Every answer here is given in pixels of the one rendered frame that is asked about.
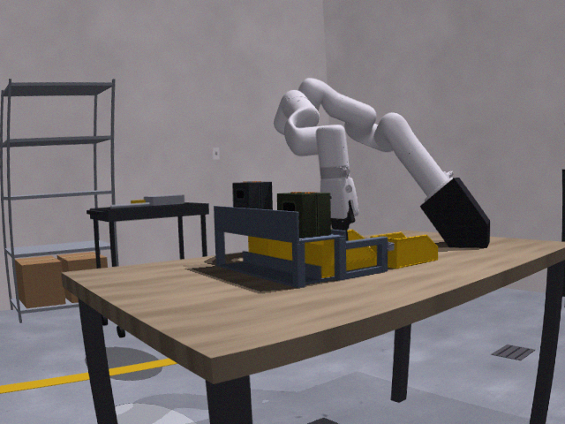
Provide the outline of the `olive green tool case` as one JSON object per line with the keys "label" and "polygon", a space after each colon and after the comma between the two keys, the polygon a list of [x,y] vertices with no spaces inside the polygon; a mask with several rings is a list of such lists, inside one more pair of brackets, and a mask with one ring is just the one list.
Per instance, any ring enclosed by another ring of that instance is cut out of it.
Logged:
{"label": "olive green tool case", "polygon": [[277,210],[298,212],[300,238],[331,235],[330,193],[278,193]]}

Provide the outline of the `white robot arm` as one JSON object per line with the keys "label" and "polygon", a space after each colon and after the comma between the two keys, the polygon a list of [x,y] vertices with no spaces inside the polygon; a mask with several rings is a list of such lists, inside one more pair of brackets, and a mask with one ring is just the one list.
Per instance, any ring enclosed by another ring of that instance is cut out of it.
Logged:
{"label": "white robot arm", "polygon": [[[341,125],[316,126],[320,120],[320,105],[329,116],[345,122],[345,130]],[[308,78],[298,91],[290,90],[282,97],[274,126],[285,136],[293,154],[319,156],[320,178],[323,179],[350,175],[345,131],[353,140],[368,147],[382,152],[394,150],[426,194],[425,201],[452,179],[453,171],[441,170],[401,115],[388,113],[378,125],[375,120],[376,112],[369,105],[338,94],[320,80]]]}

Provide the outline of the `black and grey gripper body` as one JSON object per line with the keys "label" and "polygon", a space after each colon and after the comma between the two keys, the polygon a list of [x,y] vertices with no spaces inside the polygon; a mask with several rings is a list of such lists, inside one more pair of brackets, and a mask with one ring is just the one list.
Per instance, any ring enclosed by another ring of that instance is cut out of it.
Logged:
{"label": "black and grey gripper body", "polygon": [[358,200],[355,186],[350,176],[344,178],[321,178],[320,192],[330,193],[331,218],[345,219],[349,212],[349,201],[354,216],[358,215]]}

